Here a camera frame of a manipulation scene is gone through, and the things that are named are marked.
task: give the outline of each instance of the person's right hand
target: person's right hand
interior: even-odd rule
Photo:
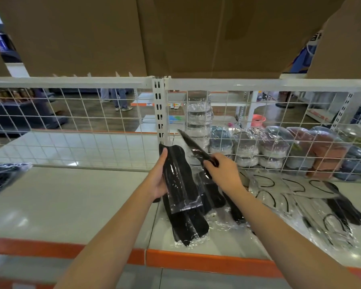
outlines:
[[[212,180],[229,196],[243,189],[236,163],[221,153],[212,155],[219,161],[219,167],[215,167],[208,160],[203,161]]]

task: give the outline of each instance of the jeans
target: jeans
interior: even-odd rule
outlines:
[[[127,108],[126,90],[124,88],[118,88],[118,89],[101,88],[100,89],[100,98],[104,99],[104,100],[109,100],[110,99],[110,90],[111,90],[111,99],[113,99],[115,107],[119,107],[119,105],[120,105],[124,109]]]

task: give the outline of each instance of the wooden floor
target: wooden floor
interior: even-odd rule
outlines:
[[[117,131],[117,132],[134,132],[139,126],[140,117],[154,114],[154,107],[134,107],[131,111],[120,112],[115,110],[113,101],[101,103],[97,93],[66,94],[66,102],[69,111],[64,115],[68,116],[68,122],[61,126],[62,130],[79,130],[79,131]],[[128,104],[134,100],[133,94],[127,95]],[[284,101],[285,96],[275,97],[279,101]],[[264,126],[302,126],[312,128],[320,125],[314,119],[305,116],[306,104],[294,104],[293,109],[279,108],[275,104],[258,107],[255,114],[266,117]],[[235,116],[236,107],[213,107],[216,116]],[[184,115],[182,107],[178,110],[168,108],[169,115]],[[14,138],[7,138],[5,135],[0,136],[0,146],[7,144]]]

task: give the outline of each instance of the person's left arm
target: person's left arm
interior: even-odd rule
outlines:
[[[120,210],[75,258],[56,289],[115,288],[154,199],[167,192],[164,148],[154,168]]]

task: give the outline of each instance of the blue jeans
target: blue jeans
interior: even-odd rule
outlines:
[[[118,91],[119,94],[119,101],[117,100],[116,91]],[[120,105],[123,109],[127,108],[126,90],[124,88],[111,89],[111,98],[114,99],[115,107],[119,107]]]

